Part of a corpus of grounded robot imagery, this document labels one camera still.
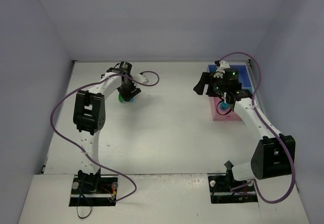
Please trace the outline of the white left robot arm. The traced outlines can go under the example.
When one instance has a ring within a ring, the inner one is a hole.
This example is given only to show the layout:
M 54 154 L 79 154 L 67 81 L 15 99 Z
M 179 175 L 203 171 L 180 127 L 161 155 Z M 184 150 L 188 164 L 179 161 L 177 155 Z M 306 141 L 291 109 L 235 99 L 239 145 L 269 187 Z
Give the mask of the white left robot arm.
M 94 181 L 100 178 L 99 134 L 106 121 L 105 101 L 114 92 L 125 102 L 131 101 L 141 90 L 135 84 L 148 84 L 143 73 L 131 75 L 132 65 L 128 62 L 119 63 L 116 68 L 109 68 L 101 75 L 99 84 L 89 89 L 81 89 L 76 93 L 73 113 L 73 123 L 80 133 L 80 146 L 84 154 L 81 159 L 78 178 Z

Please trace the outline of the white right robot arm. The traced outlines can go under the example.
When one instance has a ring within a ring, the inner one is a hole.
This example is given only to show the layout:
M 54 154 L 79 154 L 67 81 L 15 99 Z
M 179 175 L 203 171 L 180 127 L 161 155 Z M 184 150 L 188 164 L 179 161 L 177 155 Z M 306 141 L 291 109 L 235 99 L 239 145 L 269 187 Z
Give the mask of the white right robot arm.
M 247 181 L 292 174 L 295 140 L 273 127 L 252 102 L 252 93 L 243 88 L 239 70 L 222 61 L 215 72 L 203 72 L 193 90 L 198 94 L 222 99 L 238 115 L 257 140 L 250 161 L 231 168 L 233 179 Z

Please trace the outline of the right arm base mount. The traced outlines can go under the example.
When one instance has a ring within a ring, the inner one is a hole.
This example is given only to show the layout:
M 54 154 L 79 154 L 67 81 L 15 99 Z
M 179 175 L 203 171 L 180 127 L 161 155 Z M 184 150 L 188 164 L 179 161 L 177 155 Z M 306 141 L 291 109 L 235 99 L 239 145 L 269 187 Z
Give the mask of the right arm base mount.
M 208 175 L 212 204 L 257 203 L 258 197 L 252 184 L 235 181 L 225 174 Z

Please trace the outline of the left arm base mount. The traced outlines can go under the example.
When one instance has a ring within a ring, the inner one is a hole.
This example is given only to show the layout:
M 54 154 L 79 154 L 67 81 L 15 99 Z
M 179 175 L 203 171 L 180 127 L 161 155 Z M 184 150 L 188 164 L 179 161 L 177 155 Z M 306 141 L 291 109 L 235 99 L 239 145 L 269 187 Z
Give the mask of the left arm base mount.
M 116 205 L 118 189 L 118 177 L 104 175 L 101 176 L 95 190 L 81 183 L 77 176 L 73 178 L 69 207 L 108 207 Z

